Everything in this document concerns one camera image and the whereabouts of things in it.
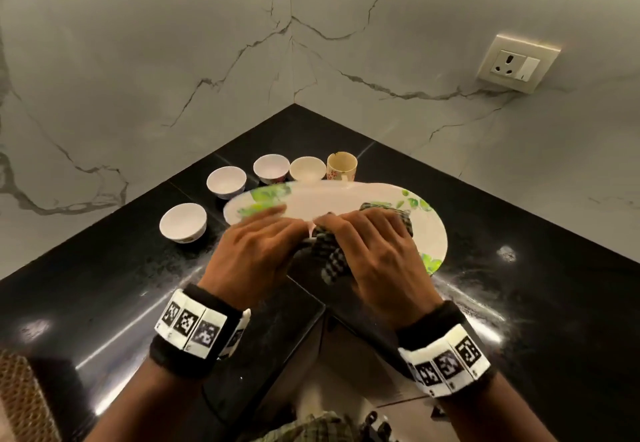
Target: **white oval plate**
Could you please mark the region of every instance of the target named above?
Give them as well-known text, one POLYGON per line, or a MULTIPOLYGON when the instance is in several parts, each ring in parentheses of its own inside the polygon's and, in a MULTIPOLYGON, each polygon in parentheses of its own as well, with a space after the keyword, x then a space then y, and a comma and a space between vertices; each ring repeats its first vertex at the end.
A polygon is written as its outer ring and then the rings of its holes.
POLYGON ((442 220, 429 204, 402 187, 391 184, 365 184, 339 180, 285 182, 258 187, 236 196, 224 209, 230 225, 277 203, 287 203, 285 216, 311 221, 329 211, 335 214, 360 209, 364 202, 380 203, 410 212, 413 241, 424 265, 432 274, 447 254, 447 232, 442 220))

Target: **white bowl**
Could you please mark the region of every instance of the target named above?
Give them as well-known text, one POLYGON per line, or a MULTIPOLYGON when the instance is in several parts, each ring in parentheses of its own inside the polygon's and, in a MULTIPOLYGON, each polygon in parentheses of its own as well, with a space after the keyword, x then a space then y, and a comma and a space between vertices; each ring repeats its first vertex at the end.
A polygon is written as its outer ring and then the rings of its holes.
POLYGON ((291 163, 289 175, 300 182, 322 180, 326 175, 326 164, 317 157, 299 157, 291 163))
POLYGON ((221 167, 207 177, 209 191, 220 199, 231 199, 244 191, 246 174, 239 167, 221 167))
POLYGON ((200 204, 185 202, 173 206, 160 219, 160 233, 176 243, 196 241, 207 229, 207 212, 200 204))
POLYGON ((278 154, 263 155, 253 163, 253 171, 265 184, 282 182, 289 172, 289 159, 278 154))

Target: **hand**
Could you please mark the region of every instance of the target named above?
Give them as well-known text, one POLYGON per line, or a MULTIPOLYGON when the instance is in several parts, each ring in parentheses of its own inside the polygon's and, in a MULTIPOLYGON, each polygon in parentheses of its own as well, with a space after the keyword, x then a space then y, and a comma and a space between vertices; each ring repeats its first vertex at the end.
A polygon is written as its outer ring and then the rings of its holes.
POLYGON ((240 311, 284 280, 297 244, 309 236, 302 219, 282 218, 286 205, 258 212, 222 235, 198 286, 240 311))
POLYGON ((314 219, 334 235, 355 278, 356 294, 393 329, 442 304, 420 253, 394 211, 372 207, 314 219))

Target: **white marble wall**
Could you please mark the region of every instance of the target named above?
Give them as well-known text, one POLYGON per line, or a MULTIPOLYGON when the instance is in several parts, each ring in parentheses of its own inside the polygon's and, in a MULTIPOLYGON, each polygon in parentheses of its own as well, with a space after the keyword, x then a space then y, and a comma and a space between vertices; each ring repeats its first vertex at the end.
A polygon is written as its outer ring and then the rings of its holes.
POLYGON ((295 101, 640 261, 638 2, 292 0, 295 101), (534 95, 498 33, 562 46, 534 95))
POLYGON ((292 103, 291 0, 0 0, 0 278, 292 103))

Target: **black countertop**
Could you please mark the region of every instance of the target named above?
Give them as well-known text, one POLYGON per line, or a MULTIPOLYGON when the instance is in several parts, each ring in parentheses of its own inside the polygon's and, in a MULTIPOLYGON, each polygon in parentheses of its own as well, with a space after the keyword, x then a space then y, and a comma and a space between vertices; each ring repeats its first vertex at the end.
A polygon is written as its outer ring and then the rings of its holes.
MULTIPOLYGON (((65 439, 87 433, 140 365, 170 293, 206 265, 225 228, 207 175, 233 164, 251 176, 266 153, 325 159, 337 150, 358 155, 358 180, 406 187, 436 209, 449 238, 436 287, 556 437, 637 438, 638 375, 618 353, 639 344, 640 265, 294 105, 0 281, 0 346, 32 361, 65 439), (187 201, 207 209, 207 234, 172 244, 157 222, 187 201)), ((405 370, 393 333, 347 285, 324 285, 318 268, 299 259, 295 282, 255 309, 241 347, 206 383, 195 411, 210 416, 189 439, 230 433, 325 308, 405 370)))

